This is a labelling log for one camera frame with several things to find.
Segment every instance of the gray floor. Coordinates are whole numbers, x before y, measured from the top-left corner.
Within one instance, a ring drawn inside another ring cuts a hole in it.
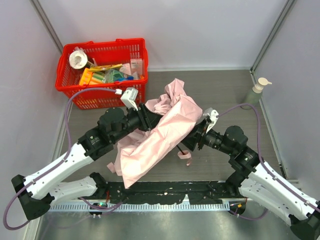
[[[255,218],[262,212],[263,207],[251,201],[243,215]],[[88,215],[85,212],[49,212],[43,217],[35,239],[298,240],[290,228],[271,212],[259,221],[236,218],[226,211],[115,212],[74,225]]]
[[[203,109],[214,108],[219,113],[241,103],[247,91],[252,88],[253,82],[248,70],[221,70],[221,71],[163,71],[149,72],[149,80],[146,90],[146,98],[158,98],[164,93],[164,87],[178,78],[185,82],[184,89],[195,102]],[[267,130],[265,120],[261,114],[261,151],[264,159],[280,172],[276,154]],[[105,109],[79,110],[73,107],[69,119],[72,141],[76,142],[87,130],[97,125],[99,117]],[[225,129],[232,125],[240,126],[244,134],[249,138],[248,145],[257,150],[257,120],[252,110],[235,109],[221,117],[214,130],[224,133]],[[62,150],[67,149],[67,141],[64,141]],[[185,161],[177,157],[178,149],[173,149],[164,159],[152,168],[142,181],[200,181],[200,180],[226,180],[233,173],[228,163],[228,156],[204,147],[201,151],[192,153],[193,162],[186,167]],[[107,164],[115,160],[117,151],[109,152],[96,162],[83,167],[67,181],[84,178],[92,172],[99,172],[107,181],[121,181],[122,178],[112,174],[107,169]]]

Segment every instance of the white wall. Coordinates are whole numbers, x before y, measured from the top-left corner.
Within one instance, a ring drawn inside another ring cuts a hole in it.
[[[40,0],[62,44],[146,39],[149,67],[250,68],[287,0]]]
[[[29,175],[52,160],[66,98],[55,89],[60,57],[28,0],[0,2],[0,216],[15,194],[11,178]],[[9,224],[26,217],[17,200]],[[0,224],[0,238],[21,240],[25,229],[9,231]]]
[[[299,0],[257,69],[289,178],[320,199],[320,1]]]

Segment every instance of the pink strap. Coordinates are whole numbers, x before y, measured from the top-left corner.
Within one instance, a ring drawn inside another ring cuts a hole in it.
[[[187,166],[190,166],[190,164],[191,164],[191,162],[192,162],[192,157],[191,157],[191,153],[189,152],[189,151],[187,151],[187,150],[183,150],[183,153],[184,154],[182,154],[182,152],[178,152],[178,157],[180,158],[180,159],[187,159],[188,161],[186,162],[186,165]]]
[[[113,162],[110,162],[106,167],[107,167],[113,174],[116,172],[115,165],[114,165]]]

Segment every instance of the green bottle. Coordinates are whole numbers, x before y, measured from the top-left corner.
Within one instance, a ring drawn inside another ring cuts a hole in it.
[[[255,106],[259,103],[259,100],[262,96],[262,90],[265,86],[268,84],[272,84],[272,82],[269,82],[266,78],[260,77],[258,79],[258,82],[253,86],[253,88],[247,93],[242,103],[251,104]],[[243,109],[251,109],[250,106],[242,106]]]

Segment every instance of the red plastic basket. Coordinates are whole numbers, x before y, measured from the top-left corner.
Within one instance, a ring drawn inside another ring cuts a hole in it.
[[[78,85],[83,70],[73,69],[69,64],[69,56],[75,50],[75,47],[82,48],[85,54],[94,58],[98,65],[125,64],[130,63],[130,59],[143,60],[144,79],[129,80],[122,82],[96,84],[96,85]],[[55,88],[64,92],[70,98],[72,95],[87,88],[108,88],[122,89],[132,87],[138,90],[136,103],[142,103],[146,97],[146,84],[148,82],[148,53],[143,38],[116,39],[110,42],[93,41],[83,43],[67,44],[63,48],[56,70],[57,77]],[[124,106],[119,95],[107,91],[87,91],[73,100],[74,104],[80,109],[98,109]]]

